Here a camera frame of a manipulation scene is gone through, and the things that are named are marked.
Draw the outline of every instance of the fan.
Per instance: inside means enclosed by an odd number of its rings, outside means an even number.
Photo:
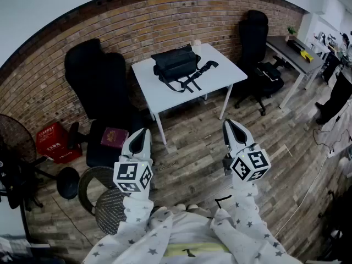
[[[56,180],[63,198],[73,199],[77,195],[77,171],[66,167],[55,177],[35,167],[46,159],[36,160],[34,140],[21,123],[0,114],[0,182],[5,188],[5,191],[0,189],[0,196],[8,197],[11,208],[16,208],[23,200],[28,211],[31,210],[29,200],[39,207],[43,206],[35,199],[37,186],[42,181],[36,178],[35,172]]]

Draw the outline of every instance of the wooden floor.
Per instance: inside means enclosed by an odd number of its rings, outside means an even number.
[[[234,89],[224,115],[245,125],[271,157],[271,170],[257,182],[260,194],[256,201],[274,235],[302,203],[327,156],[327,148],[317,146],[312,137],[318,116],[314,103],[317,100],[324,103],[330,94],[330,88],[319,77],[308,91],[303,89],[305,82],[302,82],[288,104],[283,109],[278,108],[297,76],[295,71],[283,71],[284,88],[264,100],[266,116],[260,116],[259,105],[252,97],[244,101],[240,109],[234,108],[240,87]],[[218,119],[224,95],[225,91],[214,92],[207,101],[197,99],[161,114],[168,142],[166,147],[156,123],[151,122],[155,162],[155,189],[151,199],[156,205],[195,203],[215,211],[214,199],[230,194],[231,179],[224,176],[222,168],[227,149],[222,121]],[[350,117],[351,114],[348,108],[343,116]],[[329,130],[333,122],[324,130]],[[319,135],[318,140],[329,144],[339,140],[347,123],[340,120],[332,132],[325,133],[324,138]],[[323,249],[323,222],[317,216],[331,203],[328,190],[343,193],[349,184],[343,171],[351,165],[346,159],[344,164],[339,163],[341,157],[339,154],[326,159],[302,206],[277,236],[288,253],[301,261],[316,259]],[[72,165],[80,174],[87,169],[84,157]],[[63,165],[47,163],[41,168],[56,174]],[[69,263],[77,263],[104,234],[77,198],[64,200],[55,187],[48,181],[40,189],[38,199],[44,207],[33,207],[33,211],[27,213],[29,229],[33,237],[54,247],[58,256]],[[96,201],[104,190],[98,181],[93,181],[89,187],[91,201]],[[231,199],[223,201],[222,206],[228,211],[234,210]]]

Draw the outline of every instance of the black bag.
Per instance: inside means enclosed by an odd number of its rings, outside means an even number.
[[[173,91],[182,93],[185,89],[188,89],[190,92],[193,92],[193,90],[188,87],[190,82],[192,82],[198,90],[201,90],[196,82],[194,82],[194,79],[189,77],[190,74],[198,70],[197,64],[200,61],[200,56],[192,51],[190,44],[164,53],[151,55],[151,58],[156,62],[154,74],[158,75],[159,80],[164,82]],[[185,76],[188,77],[188,80],[185,82],[179,81],[180,78]],[[176,90],[172,87],[169,84],[172,81],[181,83],[183,90]]]

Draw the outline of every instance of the black office chair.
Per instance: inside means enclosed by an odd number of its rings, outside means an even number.
[[[78,122],[72,124],[68,147],[73,149],[75,143],[86,141],[88,166],[114,167],[121,150],[101,145],[106,127],[125,129],[129,134],[143,128],[142,118],[128,98],[124,57],[105,54],[100,40],[92,39],[67,52],[65,69],[65,77],[87,116],[95,119],[89,135],[78,132]]]
[[[237,66],[248,76],[247,93],[235,104],[235,108],[240,107],[240,103],[253,94],[262,107],[261,115],[265,115],[265,106],[261,98],[271,97],[284,85],[280,78],[281,72],[277,70],[279,65],[285,66],[282,59],[275,56],[276,62],[260,63],[265,58],[266,38],[268,35],[268,18],[262,12],[249,10],[247,19],[239,23],[239,33],[242,44],[242,56]]]

